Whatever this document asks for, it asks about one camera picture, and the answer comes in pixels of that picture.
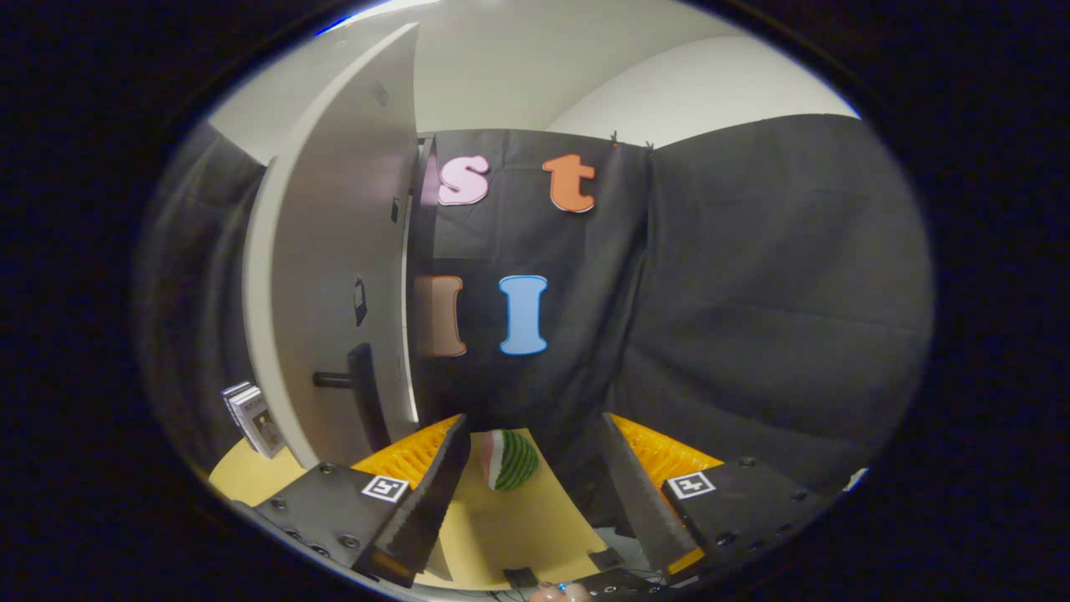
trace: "metal bracket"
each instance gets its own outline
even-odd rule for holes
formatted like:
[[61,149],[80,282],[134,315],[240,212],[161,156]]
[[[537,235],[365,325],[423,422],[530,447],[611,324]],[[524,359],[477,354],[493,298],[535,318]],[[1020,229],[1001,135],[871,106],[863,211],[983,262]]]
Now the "metal bracket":
[[409,492],[406,481],[324,463],[255,510],[314,552],[352,569]]
[[669,479],[662,492],[718,568],[764,554],[831,504],[750,457]]

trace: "watermelon toy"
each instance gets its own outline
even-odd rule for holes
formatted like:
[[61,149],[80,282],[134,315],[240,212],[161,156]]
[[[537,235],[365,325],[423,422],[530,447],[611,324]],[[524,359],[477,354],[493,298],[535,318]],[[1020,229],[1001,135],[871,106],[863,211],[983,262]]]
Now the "watermelon toy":
[[483,476],[491,491],[510,491],[524,484],[538,468],[535,446],[511,431],[484,433]]

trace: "white wall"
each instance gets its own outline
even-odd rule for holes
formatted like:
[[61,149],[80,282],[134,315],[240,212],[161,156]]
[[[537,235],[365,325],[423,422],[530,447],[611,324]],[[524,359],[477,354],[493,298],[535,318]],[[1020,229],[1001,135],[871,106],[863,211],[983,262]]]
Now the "white wall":
[[613,77],[547,128],[666,145],[740,123],[799,113],[858,117],[816,76],[752,37],[677,46]]
[[296,46],[235,89],[210,121],[261,163],[347,64],[417,21],[416,128],[541,129],[598,84],[679,44],[739,30],[669,0],[442,0]]

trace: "stack of cards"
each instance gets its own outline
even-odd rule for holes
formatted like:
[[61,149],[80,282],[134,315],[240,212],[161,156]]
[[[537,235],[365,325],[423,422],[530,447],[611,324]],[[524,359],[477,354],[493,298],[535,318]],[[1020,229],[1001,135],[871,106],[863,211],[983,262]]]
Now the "stack of cards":
[[223,392],[223,400],[253,449],[272,459],[286,446],[259,387],[250,383],[235,385]]

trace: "ceiling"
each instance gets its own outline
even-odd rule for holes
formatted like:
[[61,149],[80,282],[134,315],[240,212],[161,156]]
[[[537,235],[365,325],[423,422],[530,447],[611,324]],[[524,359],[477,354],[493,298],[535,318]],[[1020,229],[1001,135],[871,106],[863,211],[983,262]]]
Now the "ceiling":
[[246,81],[212,123],[266,163],[343,65],[412,21],[421,24],[414,82],[419,130],[545,129],[646,58],[742,33],[673,0],[441,0],[310,40]]

